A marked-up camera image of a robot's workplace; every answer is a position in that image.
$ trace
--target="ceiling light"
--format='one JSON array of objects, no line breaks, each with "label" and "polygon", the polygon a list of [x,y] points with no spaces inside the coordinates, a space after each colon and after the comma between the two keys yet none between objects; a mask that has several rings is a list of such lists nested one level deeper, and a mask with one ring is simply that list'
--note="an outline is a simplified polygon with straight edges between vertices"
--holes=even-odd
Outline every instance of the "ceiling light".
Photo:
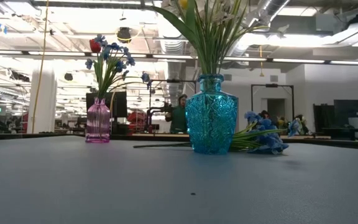
[{"label": "ceiling light", "polygon": [[[31,55],[42,55],[43,52],[29,52]],[[45,52],[45,55],[50,56],[85,56],[83,52]]]},{"label": "ceiling light", "polygon": [[18,50],[0,50],[0,54],[22,54],[22,52]]},{"label": "ceiling light", "polygon": [[225,57],[224,60],[237,61],[237,62],[266,62],[266,58],[254,58],[254,57]]},{"label": "ceiling light", "polygon": [[285,62],[285,63],[324,63],[324,60],[306,60],[306,59],[287,59],[287,58],[275,58],[273,62]]},{"label": "ceiling light", "polygon": [[192,59],[190,55],[153,55],[153,58],[164,59]]},{"label": "ceiling light", "polygon": [[331,65],[358,65],[358,61],[331,61]]}]

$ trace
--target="black equipment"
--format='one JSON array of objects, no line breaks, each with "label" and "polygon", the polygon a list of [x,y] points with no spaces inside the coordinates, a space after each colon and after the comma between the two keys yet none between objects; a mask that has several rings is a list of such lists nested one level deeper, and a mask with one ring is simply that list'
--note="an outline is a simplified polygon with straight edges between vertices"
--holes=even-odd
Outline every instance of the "black equipment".
[{"label": "black equipment", "polygon": [[335,123],[339,127],[349,124],[349,118],[358,118],[358,100],[334,100]]}]

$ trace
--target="glass vase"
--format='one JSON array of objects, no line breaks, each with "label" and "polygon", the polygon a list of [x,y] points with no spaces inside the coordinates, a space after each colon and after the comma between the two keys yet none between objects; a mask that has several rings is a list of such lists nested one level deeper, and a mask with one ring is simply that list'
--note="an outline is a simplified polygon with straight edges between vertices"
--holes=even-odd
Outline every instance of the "glass vase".
[{"label": "glass vase", "polygon": [[104,103],[105,99],[95,97],[86,117],[85,141],[91,143],[107,143],[110,141],[110,111]]},{"label": "glass vase", "polygon": [[236,128],[238,98],[221,91],[222,75],[201,75],[200,92],[186,101],[186,120],[193,150],[225,154]]}]

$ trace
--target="desk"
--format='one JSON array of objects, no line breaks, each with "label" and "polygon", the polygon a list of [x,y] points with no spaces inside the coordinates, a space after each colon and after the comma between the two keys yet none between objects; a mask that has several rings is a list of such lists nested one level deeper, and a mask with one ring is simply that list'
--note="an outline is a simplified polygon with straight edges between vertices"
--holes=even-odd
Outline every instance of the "desk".
[{"label": "desk", "polygon": [[138,144],[0,141],[0,224],[358,224],[357,149],[212,156]]},{"label": "desk", "polygon": [[348,136],[351,141],[355,141],[358,128],[323,128],[323,131],[325,134],[330,135],[332,139],[338,136]]}]

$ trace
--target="pillar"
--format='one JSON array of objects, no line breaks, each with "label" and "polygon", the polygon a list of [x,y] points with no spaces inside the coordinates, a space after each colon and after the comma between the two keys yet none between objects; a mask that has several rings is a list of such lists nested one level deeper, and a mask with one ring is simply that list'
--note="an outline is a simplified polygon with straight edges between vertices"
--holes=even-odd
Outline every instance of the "pillar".
[{"label": "pillar", "polygon": [[54,132],[55,130],[55,110],[57,94],[57,78],[53,69],[52,61],[44,61],[42,71],[41,85],[38,94],[37,111],[34,113],[35,97],[40,78],[41,61],[38,61],[32,72],[31,96],[29,107],[29,121],[27,125],[27,134],[33,133],[32,124],[34,124],[34,134],[39,132]]}]

